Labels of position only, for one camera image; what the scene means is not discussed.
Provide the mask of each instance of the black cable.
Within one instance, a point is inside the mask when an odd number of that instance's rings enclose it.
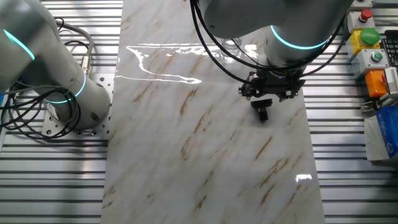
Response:
[[[54,17],[54,19],[60,19],[60,20],[62,21],[60,27],[58,28],[58,32],[60,32],[61,29],[62,29],[62,27],[63,27],[63,25],[65,24],[65,21],[64,21],[63,18],[61,18],[61,17]]]
[[[234,42],[235,46],[236,46],[244,55],[246,55],[246,57],[248,57],[250,60],[252,60],[254,63],[256,63],[256,65],[260,65],[260,66],[264,66],[264,67],[266,66],[266,65],[262,65],[262,64],[258,63],[258,62],[255,61],[252,57],[250,57],[245,51],[242,50],[242,48],[235,42],[234,39],[231,39],[231,40]]]
[[[251,82],[244,80],[242,78],[237,77],[236,75],[232,74],[231,72],[229,72],[226,68],[224,68],[218,61],[217,59],[214,58],[213,54],[210,52],[210,49],[207,47],[205,40],[203,39],[200,30],[199,30],[199,25],[198,25],[198,21],[197,21],[197,17],[195,14],[195,7],[193,5],[193,1],[195,0],[190,0],[191,1],[191,12],[192,12],[192,19],[193,19],[193,24],[195,25],[195,29],[197,31],[198,37],[200,39],[201,44],[203,45],[203,47],[205,48],[207,54],[209,55],[209,57],[212,59],[212,61],[223,71],[225,72],[227,75],[229,75],[231,78],[239,81],[239,82],[243,82],[245,84],[249,84],[251,85]]]
[[[69,109],[70,109],[70,121],[69,121],[67,124],[65,124],[65,127],[64,127],[60,132],[58,132],[57,134],[54,134],[53,136],[46,136],[46,135],[43,135],[42,133],[40,133],[40,132],[34,130],[32,127],[30,127],[30,126],[28,125],[28,123],[26,123],[26,122],[23,121],[23,120],[22,120],[22,122],[26,125],[26,127],[28,127],[32,132],[34,132],[34,134],[37,134],[37,135],[39,135],[39,136],[41,136],[41,137],[32,136],[32,135],[30,135],[30,134],[24,132],[24,131],[21,130],[20,128],[18,128],[18,130],[19,130],[23,135],[27,136],[28,138],[36,139],[36,140],[47,140],[47,139],[61,138],[61,137],[64,137],[65,135],[69,134],[70,132],[72,132],[72,131],[76,128],[77,124],[79,123],[79,121],[80,121],[80,119],[81,119],[81,109],[80,109],[80,105],[78,105],[78,108],[77,108],[77,109],[78,109],[78,119],[77,119],[75,125],[74,125],[72,128],[70,128],[69,131],[65,131],[65,130],[68,128],[68,125],[69,125],[70,122],[72,121],[72,118],[75,116],[75,114],[73,114],[72,103],[70,102],[71,100],[69,100],[69,98],[67,97],[67,95],[64,95],[64,97],[65,97],[65,99],[67,100],[68,105],[69,105]],[[19,116],[21,115],[20,112],[19,112],[19,110],[16,110],[16,112],[17,112],[17,114],[18,114]],[[13,119],[13,120],[15,121],[15,119],[13,118],[11,112],[9,112],[9,113],[10,113],[10,118]]]
[[[29,123],[31,123],[34,119],[36,119],[36,117],[39,115],[41,109],[42,109],[42,104],[40,103],[40,104],[39,104],[39,108],[38,108],[36,114],[33,115],[33,117],[31,117],[31,119],[29,119],[29,120],[26,121],[26,122],[24,122],[24,121],[21,119],[22,125],[18,126],[16,123],[14,123],[14,125],[15,125],[14,128],[10,128],[10,127],[7,127],[7,126],[5,126],[4,128],[6,128],[7,130],[10,130],[10,131],[15,131],[15,130],[17,130],[17,129],[20,129],[20,128],[23,128],[23,127],[29,125]]]
[[[190,1],[191,4],[193,4],[195,6],[195,10],[198,14],[198,18],[203,26],[203,28],[206,30],[207,34],[210,36],[210,38],[212,39],[212,41],[228,56],[230,56],[231,58],[233,58],[234,60],[248,66],[251,68],[255,68],[255,69],[260,69],[260,70],[269,70],[269,71],[283,71],[283,70],[292,70],[292,69],[296,69],[296,68],[300,68],[308,63],[310,63],[312,60],[314,60],[315,58],[317,58],[319,55],[321,55],[326,49],[327,47],[333,42],[334,38],[337,36],[337,33],[339,31],[339,29],[341,28],[341,26],[344,23],[344,18],[341,20],[339,26],[336,28],[335,32],[333,33],[332,37],[329,39],[329,41],[318,51],[316,51],[311,57],[309,57],[308,59],[304,60],[303,62],[300,62],[298,64],[295,65],[289,65],[287,67],[259,67],[257,65],[253,65],[251,63],[245,62],[244,60],[241,60],[240,58],[237,58],[236,56],[232,55],[230,52],[228,52],[213,36],[213,34],[211,34],[211,32],[207,29],[207,26],[205,25],[205,21],[203,20],[202,16],[201,16],[201,12],[198,6],[198,3],[194,0]]]
[[[67,100],[68,107],[69,107],[69,110],[70,110],[70,119],[69,119],[69,122],[67,122],[67,123],[65,124],[65,127],[64,127],[59,133],[54,134],[53,136],[46,136],[46,135],[43,135],[43,134],[37,132],[36,130],[34,130],[33,128],[31,128],[31,127],[29,126],[29,123],[30,123],[34,118],[32,118],[32,119],[30,119],[30,120],[28,120],[28,121],[24,121],[22,118],[23,118],[28,112],[30,112],[30,111],[33,109],[33,107],[34,107],[36,104],[38,104],[38,103],[40,103],[40,105],[39,105],[40,108],[39,108],[39,110],[38,110],[38,112],[39,112],[40,109],[41,109],[41,104],[42,104],[42,100],[44,99],[44,97],[47,97],[47,95],[51,95],[52,93],[55,93],[55,92],[61,93],[61,94],[65,97],[65,99]],[[15,125],[16,129],[18,129],[22,134],[24,134],[25,136],[27,136],[27,137],[29,137],[29,138],[31,138],[31,139],[46,140],[46,139],[61,138],[61,137],[65,136],[65,135],[69,134],[70,132],[72,132],[72,131],[76,128],[77,124],[79,123],[79,121],[80,121],[80,119],[81,119],[81,109],[80,109],[80,105],[77,104],[78,119],[77,119],[76,123],[73,125],[73,127],[70,128],[69,131],[65,131],[65,130],[68,128],[69,124],[72,122],[72,120],[73,120],[73,118],[75,117],[75,115],[76,115],[76,114],[73,112],[73,107],[72,107],[72,103],[71,103],[71,101],[73,101],[73,100],[76,101],[76,98],[75,98],[75,96],[74,96],[73,94],[71,94],[68,90],[63,89],[63,88],[57,88],[57,89],[55,89],[55,90],[52,90],[52,91],[49,91],[49,92],[43,94],[42,96],[39,96],[39,97],[35,98],[35,99],[34,99],[34,100],[35,100],[35,103],[34,103],[32,106],[30,106],[30,107],[25,111],[25,113],[20,114],[19,110],[16,109],[16,112],[17,112],[17,114],[18,114],[18,117],[17,117],[17,118],[14,118],[14,117],[13,117],[12,112],[11,112],[11,107],[9,106],[9,104],[11,103],[11,100],[15,101],[14,98],[15,98],[15,94],[9,95],[9,99],[8,99],[7,102],[6,102],[6,107],[9,108],[9,109],[8,109],[8,112],[9,112],[9,115],[10,115],[10,119],[11,119],[11,120],[10,120],[9,122],[6,122],[6,123],[4,122],[5,110],[3,110],[2,113],[1,113],[1,122],[2,122],[1,126],[4,126],[4,127],[7,128],[7,129],[14,129],[14,128],[7,127],[7,125],[9,125],[9,124],[12,123],[12,124]],[[23,125],[22,125],[22,126],[18,126],[18,125],[16,124],[17,121],[22,121]],[[21,127],[23,127],[23,126],[28,127],[28,128],[29,128],[31,131],[33,131],[35,134],[38,134],[39,136],[41,136],[41,138],[38,138],[38,137],[35,137],[35,136],[31,136],[30,134],[23,132],[23,130],[21,129]]]
[[[340,43],[339,43],[339,45],[338,45],[338,47],[337,47],[337,49],[336,49],[336,52],[333,53],[333,55],[329,58],[329,60],[327,60],[323,65],[321,65],[321,66],[319,66],[318,68],[312,70],[311,72],[302,74],[300,77],[306,77],[306,76],[309,76],[309,75],[314,74],[315,72],[317,72],[317,71],[319,71],[319,70],[325,68],[333,59],[335,59],[335,57],[338,55],[339,51],[341,50],[341,48],[342,48],[343,45],[344,45],[344,36],[345,36],[345,34],[346,34],[346,29],[345,29],[345,27],[344,27],[344,28],[343,28],[343,35],[341,36],[341,41],[340,41]]]
[[[64,45],[67,46],[68,44],[72,44],[72,43],[81,44],[81,45],[85,46],[86,49],[88,50],[87,44],[83,43],[80,40],[71,40],[71,41],[65,42]]]
[[[36,140],[57,139],[57,138],[64,137],[64,136],[66,136],[67,134],[69,134],[70,132],[72,132],[72,131],[76,128],[77,124],[79,123],[79,121],[80,121],[80,119],[81,119],[81,109],[80,109],[80,105],[78,105],[78,108],[77,108],[77,109],[78,109],[78,119],[77,119],[75,125],[74,125],[72,128],[70,128],[69,131],[65,131],[65,130],[68,128],[68,125],[69,125],[70,122],[72,121],[72,118],[74,117],[74,114],[70,116],[70,121],[69,121],[67,124],[65,124],[64,128],[63,128],[60,132],[58,132],[57,134],[54,134],[53,136],[46,136],[46,135],[44,135],[44,134],[42,134],[42,133],[36,131],[35,129],[33,129],[33,128],[30,127],[29,125],[27,125],[27,127],[28,127],[33,133],[35,133],[35,134],[37,134],[37,135],[39,135],[39,136],[41,136],[41,137],[31,136],[30,134],[27,134],[27,133],[23,132],[22,130],[19,130],[19,131],[20,131],[23,135],[27,136],[28,138],[36,139]]]
[[[55,90],[52,90],[52,91],[48,91],[48,92],[46,92],[46,93],[44,93],[43,95],[41,95],[41,96],[39,96],[39,97],[37,97],[36,99],[34,99],[35,100],[35,102],[32,104],[32,106],[30,106],[29,108],[28,108],[28,110],[26,110],[21,116],[18,116],[17,118],[16,118],[16,120],[20,120],[23,116],[25,116],[31,109],[33,109],[34,108],[34,106],[36,106],[41,100],[44,100],[46,97],[48,97],[48,96],[50,96],[51,94],[53,94],[53,93],[55,93],[55,92],[57,92],[57,91],[59,91],[59,89],[55,89]],[[8,121],[8,122],[4,122],[4,120],[3,120],[3,118],[2,118],[2,120],[1,120],[1,124],[0,124],[0,128],[2,128],[2,127],[4,127],[4,126],[7,126],[7,125],[10,125],[10,124],[12,124],[13,123],[13,121]]]

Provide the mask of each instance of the white marble surface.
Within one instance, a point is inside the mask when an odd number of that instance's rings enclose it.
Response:
[[[101,223],[325,223],[302,94],[262,124],[188,1],[124,1],[122,20]]]

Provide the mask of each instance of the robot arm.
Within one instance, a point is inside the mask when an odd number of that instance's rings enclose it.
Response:
[[[211,33],[224,39],[242,37],[286,20],[284,1],[200,0],[199,6]]]
[[[298,94],[303,72],[330,43],[330,36],[353,0],[195,0],[191,4],[210,34],[232,39],[267,26],[265,57],[239,93],[250,97],[276,94],[280,100]]]
[[[89,129],[108,114],[110,97],[93,82],[64,46],[51,13],[38,0],[2,0],[0,3],[0,90],[20,76],[32,86],[62,86],[75,95],[81,108],[76,129]],[[35,91],[43,95],[52,89]],[[70,119],[68,101],[61,94],[46,100],[58,119]]]

